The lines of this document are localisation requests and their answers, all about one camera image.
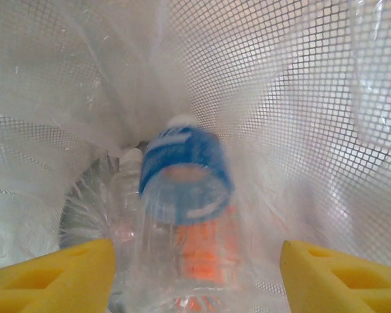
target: blue bottle label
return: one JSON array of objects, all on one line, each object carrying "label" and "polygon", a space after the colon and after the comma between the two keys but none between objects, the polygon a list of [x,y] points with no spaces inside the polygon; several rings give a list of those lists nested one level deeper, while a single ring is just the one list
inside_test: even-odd
[{"label": "blue bottle label", "polygon": [[[169,128],[148,145],[139,193],[143,194],[151,179],[158,181],[154,176],[163,169],[185,165],[206,168],[209,175],[198,181],[177,183],[171,192],[157,195],[156,201],[174,203],[174,208],[157,205],[155,210],[147,205],[147,210],[160,220],[172,218],[177,225],[197,224],[217,217],[229,204],[233,184],[216,136],[197,127]],[[197,193],[196,203],[191,200],[194,193]]]}]

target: white bottle cap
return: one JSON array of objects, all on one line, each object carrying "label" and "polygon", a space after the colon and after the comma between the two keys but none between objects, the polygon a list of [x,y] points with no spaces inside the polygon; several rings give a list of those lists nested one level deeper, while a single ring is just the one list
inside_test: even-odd
[{"label": "white bottle cap", "polygon": [[143,160],[143,153],[138,148],[132,148],[127,150],[127,152],[120,157],[120,165],[128,162],[128,161],[137,161],[142,162]]},{"label": "white bottle cap", "polygon": [[180,114],[174,116],[167,123],[167,127],[175,127],[175,126],[197,126],[197,119],[191,114]]}]

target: mesh basket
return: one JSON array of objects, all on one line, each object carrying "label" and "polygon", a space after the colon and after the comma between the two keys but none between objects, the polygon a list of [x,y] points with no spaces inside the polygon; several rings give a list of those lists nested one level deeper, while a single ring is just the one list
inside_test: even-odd
[{"label": "mesh basket", "polygon": [[9,0],[0,267],[58,249],[65,193],[102,153],[188,112],[262,223],[258,310],[289,311],[284,239],[391,265],[391,0]]}]

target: white mesh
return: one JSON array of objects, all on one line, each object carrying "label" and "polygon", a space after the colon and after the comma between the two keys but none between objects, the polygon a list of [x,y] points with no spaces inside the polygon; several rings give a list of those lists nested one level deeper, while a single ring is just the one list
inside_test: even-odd
[{"label": "white mesh", "polygon": [[[189,111],[225,143],[246,222],[260,221],[258,312],[289,311],[284,239],[391,265],[391,0],[12,0],[0,266],[56,248],[63,194],[101,150]],[[46,241],[14,225],[30,216]]]}]

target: plastic wrap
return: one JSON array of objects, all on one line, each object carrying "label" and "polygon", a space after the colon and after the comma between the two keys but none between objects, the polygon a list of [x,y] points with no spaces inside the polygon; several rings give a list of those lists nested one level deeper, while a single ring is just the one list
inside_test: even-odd
[{"label": "plastic wrap", "polygon": [[225,145],[265,312],[284,239],[391,265],[391,0],[12,0],[0,266],[55,250],[82,173],[187,111]]}]

